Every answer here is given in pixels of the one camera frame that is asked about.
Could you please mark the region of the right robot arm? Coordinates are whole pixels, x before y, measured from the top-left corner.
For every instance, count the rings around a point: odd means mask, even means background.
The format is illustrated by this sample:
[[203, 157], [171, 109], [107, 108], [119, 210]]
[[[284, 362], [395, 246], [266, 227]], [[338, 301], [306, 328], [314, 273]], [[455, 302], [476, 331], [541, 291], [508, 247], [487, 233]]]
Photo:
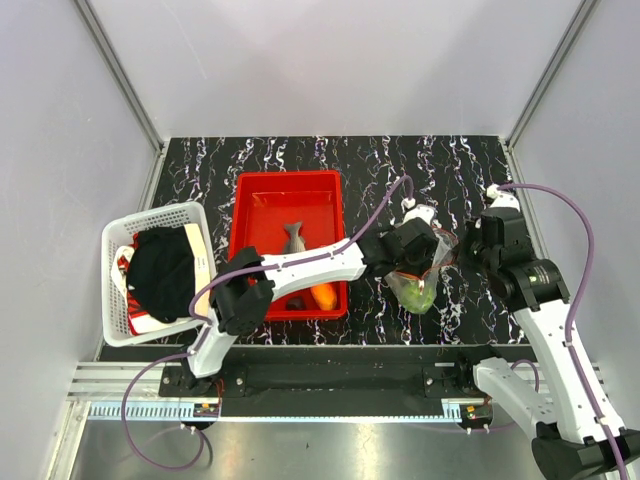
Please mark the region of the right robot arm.
[[458, 357], [457, 390], [497, 401], [527, 435], [547, 479], [587, 479], [637, 460], [639, 433], [624, 425], [588, 363], [576, 327], [567, 325], [568, 289], [558, 267], [533, 253], [523, 214], [514, 207], [488, 207], [466, 227], [461, 256], [486, 274], [524, 330], [549, 394], [537, 392], [490, 347]]

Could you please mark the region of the grey fake fish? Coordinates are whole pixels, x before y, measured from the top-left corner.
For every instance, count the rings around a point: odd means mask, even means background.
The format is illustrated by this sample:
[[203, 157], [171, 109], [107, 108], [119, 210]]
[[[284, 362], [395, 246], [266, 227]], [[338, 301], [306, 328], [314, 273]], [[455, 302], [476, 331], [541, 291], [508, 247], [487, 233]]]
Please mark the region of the grey fake fish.
[[282, 250], [283, 254], [296, 254], [306, 250], [305, 240], [300, 233], [302, 226], [302, 221], [298, 221], [293, 224], [285, 224], [283, 226], [288, 235], [288, 239]]

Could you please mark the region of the orange fake mango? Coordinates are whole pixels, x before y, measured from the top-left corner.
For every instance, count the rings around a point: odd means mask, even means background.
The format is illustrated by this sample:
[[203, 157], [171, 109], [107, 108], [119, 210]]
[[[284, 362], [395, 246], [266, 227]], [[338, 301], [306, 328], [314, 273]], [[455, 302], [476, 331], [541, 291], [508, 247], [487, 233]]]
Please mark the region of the orange fake mango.
[[323, 311], [336, 308], [337, 293], [330, 283], [318, 284], [310, 288], [311, 295], [317, 306]]

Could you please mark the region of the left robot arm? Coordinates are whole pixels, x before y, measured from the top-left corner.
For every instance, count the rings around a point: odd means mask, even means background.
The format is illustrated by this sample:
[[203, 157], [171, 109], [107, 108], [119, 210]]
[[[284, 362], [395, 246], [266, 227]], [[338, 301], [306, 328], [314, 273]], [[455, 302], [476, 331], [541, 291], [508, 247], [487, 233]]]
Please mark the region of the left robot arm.
[[427, 270], [438, 242], [428, 220], [413, 218], [382, 229], [365, 225], [351, 238], [302, 253], [260, 256], [253, 247], [244, 249], [191, 301], [191, 316], [204, 325], [187, 349], [181, 384], [193, 395], [208, 394], [236, 338], [260, 326], [280, 298], [320, 284], [382, 278], [404, 267]]

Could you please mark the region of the clear zip top bag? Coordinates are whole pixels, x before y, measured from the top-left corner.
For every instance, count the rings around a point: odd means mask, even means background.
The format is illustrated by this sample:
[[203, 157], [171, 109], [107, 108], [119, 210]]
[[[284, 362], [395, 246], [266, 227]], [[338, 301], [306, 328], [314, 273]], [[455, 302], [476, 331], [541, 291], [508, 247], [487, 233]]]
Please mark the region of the clear zip top bag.
[[426, 282], [434, 285], [437, 296], [439, 271], [451, 265], [452, 250], [458, 244], [458, 239], [453, 233], [441, 228], [435, 228], [435, 234], [438, 238], [438, 247], [430, 267], [425, 268], [419, 275], [410, 272], [409, 268], [405, 268], [404, 270], [393, 271], [384, 277], [386, 284], [398, 300], [398, 303], [400, 289], [410, 282]]

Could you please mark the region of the dark purple fake fruit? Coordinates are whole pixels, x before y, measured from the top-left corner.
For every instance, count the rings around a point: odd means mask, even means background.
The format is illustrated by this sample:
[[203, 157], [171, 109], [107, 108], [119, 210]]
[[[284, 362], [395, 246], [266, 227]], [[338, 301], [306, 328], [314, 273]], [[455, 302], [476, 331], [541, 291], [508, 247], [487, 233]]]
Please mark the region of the dark purple fake fruit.
[[303, 297], [291, 297], [285, 304], [287, 311], [303, 311], [306, 309], [306, 303]]

